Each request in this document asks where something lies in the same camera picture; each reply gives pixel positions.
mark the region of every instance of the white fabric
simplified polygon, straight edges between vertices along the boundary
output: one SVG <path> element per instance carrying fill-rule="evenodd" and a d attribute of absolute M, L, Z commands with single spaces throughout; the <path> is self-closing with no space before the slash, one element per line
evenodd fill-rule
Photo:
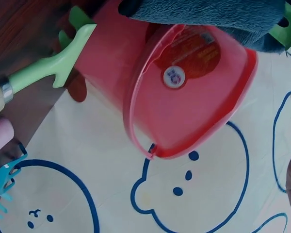
<path fill-rule="evenodd" d="M 65 92 L 30 141 L 28 159 L 60 164 L 84 182 L 95 202 L 95 229 L 88 201 L 70 178 L 51 168 L 30 166 L 16 177 L 9 192 L 14 200 L 2 201 L 9 212 L 0 220 L 1 232 L 282 233 L 287 215 L 286 232 L 290 233 L 288 197 L 278 188 L 272 163 L 274 118 L 289 91 L 291 60 L 260 54 L 255 81 L 230 120 L 242 132 L 248 154 L 230 123 L 196 149 L 198 160 L 188 155 L 156 158 L 137 184 L 147 161 L 126 137 L 120 114 L 98 100 L 93 90 L 84 103 L 74 102 Z M 291 158 L 290 99 L 275 135 L 275 167 L 279 184 L 285 188 Z M 141 134 L 139 138 L 150 147 L 149 139 Z M 187 181 L 189 170 L 192 178 Z M 173 193 L 175 187 L 182 189 L 181 196 Z M 29 214 L 37 209 L 41 210 L 37 217 Z"/>

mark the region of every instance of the plastic bucket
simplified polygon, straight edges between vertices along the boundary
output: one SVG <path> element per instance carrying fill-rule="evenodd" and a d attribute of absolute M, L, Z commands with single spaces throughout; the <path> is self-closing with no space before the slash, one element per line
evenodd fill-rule
<path fill-rule="evenodd" d="M 123 112 L 126 132 L 147 158 L 191 151 L 223 126 L 244 98 L 257 54 L 216 27 L 128 19 L 108 1 L 76 68 Z M 146 151 L 134 124 L 155 147 Z"/>

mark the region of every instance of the brown wooden surface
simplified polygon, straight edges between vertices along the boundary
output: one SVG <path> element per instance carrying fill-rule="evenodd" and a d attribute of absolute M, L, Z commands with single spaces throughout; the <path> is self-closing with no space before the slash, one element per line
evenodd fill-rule
<path fill-rule="evenodd" d="M 92 16 L 103 2 L 105 0 L 0 0 L 0 75 L 9 75 L 57 51 L 61 29 L 74 36 L 75 31 L 68 23 L 72 6 L 78 5 Z M 53 89 L 52 82 L 53 78 L 47 77 L 25 88 L 2 112 L 12 122 L 16 137 L 24 145 L 64 91 L 63 88 Z"/>

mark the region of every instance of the eye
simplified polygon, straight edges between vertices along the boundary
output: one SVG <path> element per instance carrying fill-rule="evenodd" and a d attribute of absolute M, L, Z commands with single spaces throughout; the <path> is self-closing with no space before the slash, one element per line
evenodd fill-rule
<path fill-rule="evenodd" d="M 52 222 L 52 221 L 54 221 L 54 218 L 53 218 L 52 215 L 48 215 L 48 216 L 47 216 L 47 220 L 48 220 L 49 222 Z"/>
<path fill-rule="evenodd" d="M 33 229 L 33 228 L 34 228 L 34 224 L 33 224 L 32 222 L 30 222 L 30 221 L 29 221 L 29 222 L 27 222 L 27 225 L 28 225 L 28 227 L 29 227 L 29 228 L 31 228 L 31 229 Z"/>

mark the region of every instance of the gray blanket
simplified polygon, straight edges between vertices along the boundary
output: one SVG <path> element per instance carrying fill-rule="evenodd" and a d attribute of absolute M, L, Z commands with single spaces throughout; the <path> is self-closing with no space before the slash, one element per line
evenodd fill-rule
<path fill-rule="evenodd" d="M 268 32 L 284 12 L 285 0 L 123 0 L 119 5 L 119 13 L 136 20 L 217 26 L 248 48 L 278 53 L 284 47 Z"/>

